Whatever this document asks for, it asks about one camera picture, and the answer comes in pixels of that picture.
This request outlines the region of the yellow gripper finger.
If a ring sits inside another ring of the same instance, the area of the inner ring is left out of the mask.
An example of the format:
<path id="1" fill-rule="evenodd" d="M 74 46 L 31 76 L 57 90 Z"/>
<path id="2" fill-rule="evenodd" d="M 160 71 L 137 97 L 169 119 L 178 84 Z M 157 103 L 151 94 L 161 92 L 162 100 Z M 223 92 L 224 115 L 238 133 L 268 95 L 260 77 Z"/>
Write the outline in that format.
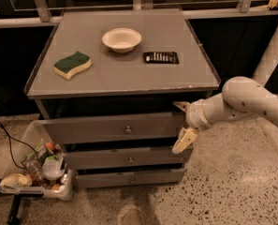
<path id="1" fill-rule="evenodd" d="M 189 110 L 190 103 L 186 101 L 174 101 L 173 105 L 186 113 Z"/>
<path id="2" fill-rule="evenodd" d="M 174 154 L 180 154 L 183 152 L 189 145 L 191 145 L 196 138 L 198 137 L 198 131 L 188 127 L 183 127 L 179 133 L 176 143 L 172 147 L 172 152 Z"/>

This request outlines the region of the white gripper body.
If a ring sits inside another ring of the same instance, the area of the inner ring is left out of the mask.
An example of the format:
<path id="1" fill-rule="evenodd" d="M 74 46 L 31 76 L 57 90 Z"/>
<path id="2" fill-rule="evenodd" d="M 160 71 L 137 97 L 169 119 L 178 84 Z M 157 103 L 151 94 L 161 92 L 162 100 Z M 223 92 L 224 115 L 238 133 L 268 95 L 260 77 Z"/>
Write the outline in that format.
<path id="1" fill-rule="evenodd" d="M 200 99 L 188 105 L 185 118 L 187 124 L 198 131 L 207 130 L 212 128 L 212 124 L 206 118 L 203 111 L 204 100 Z"/>

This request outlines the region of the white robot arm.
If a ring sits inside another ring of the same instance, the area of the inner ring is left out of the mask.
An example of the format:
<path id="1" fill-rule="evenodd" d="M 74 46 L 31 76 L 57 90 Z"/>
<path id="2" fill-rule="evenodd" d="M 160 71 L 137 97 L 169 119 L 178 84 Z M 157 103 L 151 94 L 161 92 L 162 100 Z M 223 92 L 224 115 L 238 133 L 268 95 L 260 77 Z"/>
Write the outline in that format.
<path id="1" fill-rule="evenodd" d="M 278 96 L 246 77 L 231 78 L 222 92 L 213 97 L 193 103 L 176 101 L 174 105 L 185 113 L 186 122 L 172 147 L 174 154 L 183 152 L 200 131 L 218 122 L 234 122 L 257 115 L 278 127 Z"/>

